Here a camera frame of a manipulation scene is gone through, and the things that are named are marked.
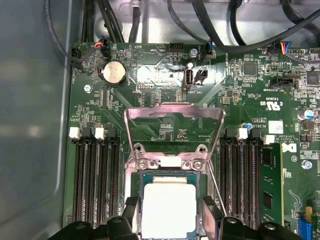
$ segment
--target white slot latch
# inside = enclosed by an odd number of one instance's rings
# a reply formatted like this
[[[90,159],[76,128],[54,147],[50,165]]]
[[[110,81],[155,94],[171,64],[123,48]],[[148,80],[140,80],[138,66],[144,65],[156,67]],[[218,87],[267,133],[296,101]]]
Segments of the white slot latch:
[[[69,137],[71,139],[79,139],[80,138],[80,129],[76,126],[71,126],[69,129]]]
[[[263,137],[263,144],[264,145],[270,145],[275,142],[275,135],[265,135]]]
[[[105,139],[105,129],[103,127],[97,127],[95,129],[94,137],[98,140],[104,140]]]
[[[247,139],[248,138],[248,130],[245,127],[239,128],[238,133],[236,134],[235,137],[238,141]]]

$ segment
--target blue connector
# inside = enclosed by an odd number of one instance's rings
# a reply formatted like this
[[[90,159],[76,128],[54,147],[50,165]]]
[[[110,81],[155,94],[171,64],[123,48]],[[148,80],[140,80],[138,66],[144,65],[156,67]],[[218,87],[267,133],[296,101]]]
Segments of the blue connector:
[[[298,235],[305,240],[312,240],[312,224],[304,218],[298,219]]]

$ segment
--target black cable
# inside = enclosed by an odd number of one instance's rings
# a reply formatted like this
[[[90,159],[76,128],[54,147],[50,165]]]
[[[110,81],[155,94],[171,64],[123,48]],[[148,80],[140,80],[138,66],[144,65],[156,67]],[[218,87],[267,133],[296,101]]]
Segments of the black cable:
[[[140,8],[133,7],[132,27],[129,35],[129,43],[135,43],[138,35],[138,28],[140,24]]]
[[[105,27],[108,30],[108,33],[109,33],[111,41],[114,42],[114,43],[117,43],[118,40],[116,38],[116,35],[115,35],[115,32],[114,32],[114,28],[113,28],[113,26],[111,24],[111,21],[110,21],[108,15],[107,15],[104,3],[102,2],[102,0],[96,0],[96,3],[99,6],[100,12],[102,14],[102,18],[104,20]]]
[[[294,24],[298,24],[302,20],[304,20],[304,18],[302,16],[300,16],[299,13],[297,13],[291,7],[289,0],[281,0],[281,5],[282,5],[282,9],[283,9],[283,12],[286,15],[286,17]],[[318,46],[320,47],[320,29],[316,25],[314,25],[312,22],[305,25],[303,28],[308,30],[309,32],[311,32],[315,36],[316,41],[318,43]]]
[[[192,6],[194,8],[194,11],[195,11],[201,25],[203,26],[204,30],[207,32],[207,34],[209,35],[211,40],[222,51],[224,51],[226,53],[231,53],[231,54],[245,53],[245,52],[249,52],[252,50],[256,50],[258,48],[263,48],[263,47],[270,45],[274,42],[279,42],[279,41],[291,36],[292,34],[297,32],[298,30],[303,28],[305,25],[307,25],[308,23],[315,20],[316,18],[320,17],[320,9],[318,9],[317,11],[312,13],[310,16],[306,17],[304,20],[302,20],[301,22],[299,22],[295,26],[289,28],[288,30],[286,30],[276,36],[270,37],[266,40],[263,40],[263,41],[260,41],[260,42],[254,43],[254,44],[246,45],[246,46],[225,46],[222,43],[215,28],[213,27],[213,25],[211,23],[211,20],[208,16],[208,12],[206,10],[206,7],[205,7],[203,1],[202,0],[191,0],[191,1],[192,1]]]
[[[177,13],[175,12],[173,6],[172,6],[172,0],[167,0],[167,6],[168,6],[168,11],[169,14],[172,18],[172,20],[175,22],[175,24],[181,28],[183,31],[185,31],[187,34],[189,34],[191,37],[193,37],[195,40],[199,41],[202,44],[207,44],[207,40],[199,37],[196,35],[193,31],[191,31],[187,26],[180,20],[178,17]]]
[[[87,41],[94,42],[94,28],[95,28],[95,0],[88,0],[88,15],[87,15]]]
[[[87,41],[88,33],[88,5],[89,0],[84,0],[83,4],[83,17],[82,17],[82,29],[81,29],[81,42]]]
[[[50,33],[50,36],[52,40],[54,41],[56,47],[58,50],[69,60],[74,61],[75,63],[81,63],[85,60],[87,60],[95,51],[95,48],[91,48],[83,57],[77,58],[73,57],[71,54],[67,53],[64,48],[62,47],[57,34],[54,29],[54,25],[52,24],[52,19],[51,19],[51,13],[50,13],[50,0],[44,0],[44,12],[45,12],[45,19],[47,23],[47,27]]]
[[[242,0],[231,0],[229,9],[230,9],[230,26],[231,31],[234,36],[234,39],[240,46],[247,45],[245,41],[242,39],[238,27],[237,27],[237,9],[241,6]]]
[[[103,5],[106,9],[106,13],[111,21],[111,24],[113,25],[114,33],[115,33],[116,37],[118,38],[119,43],[124,43],[125,42],[124,36],[121,33],[121,29],[120,29],[118,20],[117,20],[116,15],[115,15],[115,13],[109,3],[109,0],[103,0]]]

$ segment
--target motherboard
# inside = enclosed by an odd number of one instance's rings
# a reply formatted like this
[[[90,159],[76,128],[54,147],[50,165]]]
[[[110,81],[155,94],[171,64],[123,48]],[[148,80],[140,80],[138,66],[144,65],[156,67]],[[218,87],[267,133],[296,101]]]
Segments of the motherboard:
[[[72,52],[79,57],[92,47],[78,43]],[[320,49],[289,53],[318,60]],[[319,239],[319,64],[267,48],[233,55],[183,43],[108,43],[72,69],[65,225],[86,221],[96,227],[121,215],[131,155],[125,110],[163,103],[225,111],[211,160],[228,216],[254,229],[275,222],[301,234],[310,224]],[[176,113],[137,118],[129,126],[134,143],[169,155],[208,146],[218,127]],[[197,177],[200,185],[203,177]],[[131,196],[139,195],[139,178],[132,176]],[[208,194],[206,187],[200,196]],[[219,205],[215,193],[213,199]]]

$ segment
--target green circuit board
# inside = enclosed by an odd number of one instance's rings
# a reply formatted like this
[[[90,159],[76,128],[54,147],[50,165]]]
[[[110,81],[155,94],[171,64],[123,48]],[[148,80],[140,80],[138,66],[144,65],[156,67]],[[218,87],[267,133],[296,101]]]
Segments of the green circuit board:
[[[76,48],[85,53],[90,43],[78,43]],[[320,211],[320,67],[301,64],[281,54],[267,54],[265,48],[246,54],[225,54],[218,49],[207,56],[204,46],[182,44],[179,51],[172,51],[170,44],[111,43],[111,59],[96,51],[74,68],[71,75],[69,126],[94,129],[108,126],[116,129],[118,151],[118,197],[116,213],[124,208],[124,166],[130,155],[124,111],[134,107],[153,107],[164,102],[193,103],[201,108],[223,108],[226,112],[220,136],[225,129],[238,129],[242,124],[252,124],[261,136],[274,135],[275,149],[280,158],[273,172],[263,166],[261,171],[269,177],[260,184],[274,184],[273,211],[283,213],[274,219],[265,210],[261,221],[289,222],[297,231],[297,219],[305,217],[305,207]],[[197,57],[190,50],[198,51]],[[318,53],[309,49],[292,49],[290,53],[309,59],[318,59]],[[126,82],[111,87],[98,75],[98,69],[107,61],[119,61],[126,68]],[[184,69],[192,62],[193,75],[207,70],[207,78],[186,89],[183,84]],[[294,79],[295,87],[270,87],[276,78]],[[92,91],[85,92],[85,85]],[[301,111],[313,111],[309,122],[312,128],[297,118]],[[147,152],[177,154],[194,152],[199,144],[209,144],[217,127],[207,119],[185,120],[179,114],[162,119],[135,119],[130,122],[135,143],[141,143]],[[76,145],[68,144],[64,224],[73,215]],[[220,175],[220,145],[212,161],[215,174]],[[304,169],[304,161],[312,163]]]

